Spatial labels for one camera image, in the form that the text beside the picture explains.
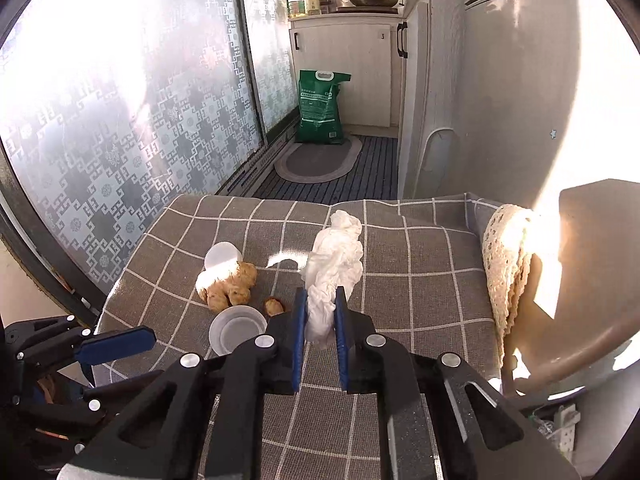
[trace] patterned window film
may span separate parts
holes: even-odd
[[[0,50],[0,137],[105,292],[162,206],[259,147],[233,0],[32,0]]]
[[[244,0],[251,58],[265,131],[298,105],[287,0]]]

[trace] green bag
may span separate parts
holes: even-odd
[[[338,83],[350,81],[351,74],[301,70],[298,97],[300,126],[296,142],[342,144],[344,134],[338,113]]]

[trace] kitchen cabinet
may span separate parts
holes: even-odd
[[[289,31],[296,79],[300,70],[351,74],[340,85],[338,108],[346,131],[397,135],[401,60],[389,14],[326,14],[291,20]],[[373,126],[354,130],[351,125]]]
[[[406,0],[398,198],[434,196],[449,159],[455,156],[454,106],[462,62],[464,1]]]

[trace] black pan handle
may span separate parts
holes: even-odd
[[[396,48],[398,49],[398,56],[404,57],[405,59],[409,57],[409,53],[404,49],[404,35],[402,31],[408,28],[406,22],[398,23],[398,28],[396,28],[396,43],[398,44]]]

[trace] silver bolt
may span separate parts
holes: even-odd
[[[442,356],[442,364],[448,366],[449,368],[455,368],[456,366],[460,366],[460,356],[458,354],[453,354],[451,352],[446,353]]]
[[[193,368],[198,366],[200,356],[198,354],[185,354],[180,358],[180,364],[185,368]]]
[[[262,334],[255,338],[255,345],[260,348],[270,348],[276,340],[269,334]]]
[[[380,334],[371,334],[367,336],[367,344],[369,346],[380,347],[384,346],[386,343],[386,338]]]

